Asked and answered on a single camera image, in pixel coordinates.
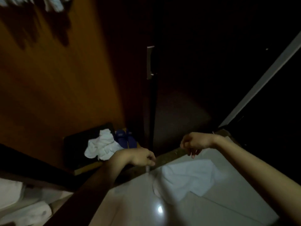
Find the orange wall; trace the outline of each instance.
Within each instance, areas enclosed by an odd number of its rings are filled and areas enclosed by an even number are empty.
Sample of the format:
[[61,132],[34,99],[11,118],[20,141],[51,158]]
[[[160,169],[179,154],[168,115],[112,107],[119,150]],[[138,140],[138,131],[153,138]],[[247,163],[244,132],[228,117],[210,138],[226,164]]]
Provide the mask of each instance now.
[[0,9],[0,143],[58,168],[63,137],[125,125],[94,1]]

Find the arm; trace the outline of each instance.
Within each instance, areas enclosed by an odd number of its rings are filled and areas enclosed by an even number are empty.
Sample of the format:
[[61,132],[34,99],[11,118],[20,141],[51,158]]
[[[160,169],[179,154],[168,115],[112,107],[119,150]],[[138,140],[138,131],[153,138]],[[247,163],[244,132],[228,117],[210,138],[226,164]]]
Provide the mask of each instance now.
[[154,160],[153,152],[145,148],[123,149],[115,152],[47,221],[45,226],[89,225],[123,167],[128,163],[137,166],[154,166]]
[[184,136],[181,147],[188,155],[216,148],[280,215],[301,225],[301,186],[226,138],[205,133]]

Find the wooden panel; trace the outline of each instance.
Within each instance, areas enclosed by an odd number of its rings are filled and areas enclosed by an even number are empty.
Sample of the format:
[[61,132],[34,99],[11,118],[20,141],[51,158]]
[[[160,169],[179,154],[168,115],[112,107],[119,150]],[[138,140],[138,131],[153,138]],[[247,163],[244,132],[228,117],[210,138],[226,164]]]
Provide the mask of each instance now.
[[125,126],[95,0],[0,9],[0,30],[0,143],[64,168],[64,136]]

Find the floor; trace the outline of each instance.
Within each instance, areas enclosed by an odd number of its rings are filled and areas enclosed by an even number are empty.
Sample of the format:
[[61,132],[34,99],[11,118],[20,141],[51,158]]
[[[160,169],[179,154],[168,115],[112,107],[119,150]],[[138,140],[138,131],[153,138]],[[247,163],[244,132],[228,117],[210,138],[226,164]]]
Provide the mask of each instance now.
[[[90,226],[134,225],[271,225],[277,214],[215,149],[196,159],[211,159],[227,179],[203,197],[188,193],[176,205],[168,205],[152,189],[158,168],[111,189]],[[192,160],[182,156],[169,164]]]

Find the blue slipper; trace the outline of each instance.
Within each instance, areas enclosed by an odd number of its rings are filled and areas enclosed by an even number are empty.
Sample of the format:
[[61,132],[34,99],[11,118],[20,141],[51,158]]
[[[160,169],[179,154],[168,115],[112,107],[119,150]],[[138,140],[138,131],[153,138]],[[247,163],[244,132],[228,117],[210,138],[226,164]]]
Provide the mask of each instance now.
[[126,129],[126,136],[128,137],[129,148],[137,148],[137,141],[132,136],[132,132]]
[[122,146],[123,148],[128,148],[128,142],[126,140],[126,133],[122,129],[119,129],[116,131],[116,138],[117,142]]

